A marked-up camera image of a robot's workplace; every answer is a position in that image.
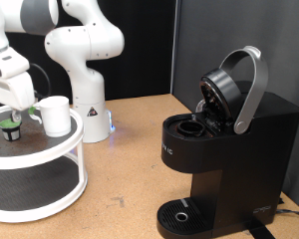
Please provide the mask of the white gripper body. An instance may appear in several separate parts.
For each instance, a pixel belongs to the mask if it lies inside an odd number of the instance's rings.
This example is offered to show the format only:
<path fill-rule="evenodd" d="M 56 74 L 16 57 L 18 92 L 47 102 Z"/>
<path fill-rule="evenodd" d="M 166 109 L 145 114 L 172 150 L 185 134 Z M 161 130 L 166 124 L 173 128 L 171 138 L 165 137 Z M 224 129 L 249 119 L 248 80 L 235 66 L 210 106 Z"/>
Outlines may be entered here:
<path fill-rule="evenodd" d="M 0 104 L 23 111 L 34 103 L 33 83 L 27 72 L 9 79 L 0 78 Z"/>

